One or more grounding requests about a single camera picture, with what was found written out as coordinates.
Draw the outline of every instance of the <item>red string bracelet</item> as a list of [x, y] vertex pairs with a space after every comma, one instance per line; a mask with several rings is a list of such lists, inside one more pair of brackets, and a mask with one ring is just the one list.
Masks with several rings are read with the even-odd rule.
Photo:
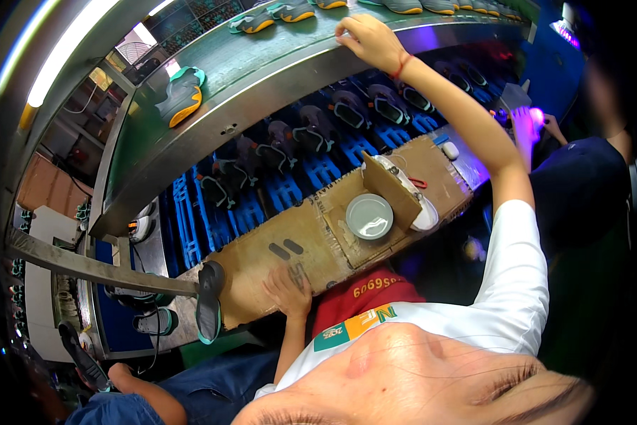
[[400, 74], [401, 74], [401, 72], [403, 71], [403, 67], [404, 67], [404, 66], [405, 66], [405, 64], [407, 64], [407, 63], [408, 63], [408, 61], [410, 61], [410, 59], [411, 59], [411, 58], [413, 58], [413, 57], [415, 57], [415, 56], [413, 56], [413, 55], [408, 55], [408, 56], [406, 56], [406, 57], [405, 57], [405, 59], [403, 59], [403, 60], [401, 61], [401, 64], [399, 65], [399, 70], [398, 70], [398, 71], [396, 71], [396, 72], [394, 72], [394, 73], [392, 74], [392, 78], [399, 78], [399, 75], [400, 75]]

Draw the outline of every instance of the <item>purple light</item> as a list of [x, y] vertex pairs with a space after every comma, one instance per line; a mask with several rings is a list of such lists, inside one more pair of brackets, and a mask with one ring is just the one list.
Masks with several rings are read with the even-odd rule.
[[529, 110], [530, 115], [531, 115], [531, 119], [533, 120], [533, 123], [535, 124], [535, 127], [542, 127], [543, 123], [545, 122], [545, 115], [543, 114], [542, 109], [537, 108], [537, 107], [532, 107]]

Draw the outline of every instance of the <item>orange sole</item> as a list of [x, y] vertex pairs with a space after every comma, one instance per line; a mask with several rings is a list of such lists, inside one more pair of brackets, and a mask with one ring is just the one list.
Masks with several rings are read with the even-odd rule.
[[335, 9], [336, 7], [346, 6], [347, 2], [346, 1], [336, 1], [335, 3], [331, 3], [331, 4], [327, 5], [327, 6], [323, 6], [324, 4], [325, 3], [319, 3], [318, 6], [321, 9], [324, 9], [324, 10], [330, 10], [330, 9]]
[[404, 12], [394, 12], [394, 13], [399, 13], [401, 15], [412, 15], [413, 13], [422, 13], [422, 9], [420, 9], [419, 7], [413, 7], [412, 9], [408, 9]]
[[429, 12], [434, 12], [434, 13], [440, 13], [442, 15], [454, 15], [455, 11], [454, 10], [432, 10], [432, 9], [427, 9]]
[[200, 91], [200, 87], [198, 87], [198, 86], [193, 86], [193, 87], [196, 90], [198, 90], [198, 93], [196, 93], [192, 97], [192, 99], [196, 101], [195, 105], [189, 106], [189, 107], [187, 107], [185, 109], [182, 109], [181, 111], [177, 112], [176, 114], [174, 114], [172, 119], [170, 119], [170, 124], [169, 124], [170, 129], [172, 127], [174, 127], [175, 125], [181, 123], [184, 118], [186, 118], [187, 116], [191, 115], [191, 113], [193, 111], [198, 109], [198, 106], [200, 106], [201, 102], [203, 101], [203, 93]]
[[268, 27], [269, 25], [272, 25], [272, 24], [273, 24], [273, 20], [264, 21], [257, 28], [255, 28], [255, 29], [248, 28], [248, 29], [245, 30], [245, 32], [247, 34], [258, 33], [259, 31], [263, 30], [264, 28], [266, 28], [266, 27]]
[[280, 14], [280, 19], [282, 19], [285, 22], [299, 22], [302, 21], [306, 18], [311, 18], [312, 16], [315, 15], [315, 12], [306, 12], [306, 13], [302, 13], [301, 15], [297, 16], [297, 18], [292, 18], [292, 16], [290, 16], [289, 18], [287, 18], [286, 16], [284, 16], [282, 13]]

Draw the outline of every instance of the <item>printed logo on t-shirt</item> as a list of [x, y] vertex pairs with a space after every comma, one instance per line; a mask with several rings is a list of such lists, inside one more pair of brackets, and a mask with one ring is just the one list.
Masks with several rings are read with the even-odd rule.
[[334, 348], [356, 339], [375, 324], [384, 323], [388, 318], [395, 317], [397, 314], [389, 304], [365, 311], [320, 333], [314, 339], [314, 352]]

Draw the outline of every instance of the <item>woman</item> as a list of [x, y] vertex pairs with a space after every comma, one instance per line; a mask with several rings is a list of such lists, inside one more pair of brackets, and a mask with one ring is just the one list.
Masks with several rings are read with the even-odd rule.
[[[288, 316], [275, 378], [233, 423], [576, 421], [592, 389], [535, 359], [547, 319], [547, 267], [517, 149], [482, 106], [408, 55], [385, 24], [357, 15], [344, 18], [335, 35], [426, 96], [490, 172], [494, 227], [484, 281], [469, 307], [393, 298], [334, 324], [304, 348], [309, 285], [298, 290], [285, 270], [271, 273], [263, 287]], [[526, 123], [516, 127], [518, 136], [530, 137], [528, 121], [515, 121]], [[394, 280], [385, 290], [397, 293]]]

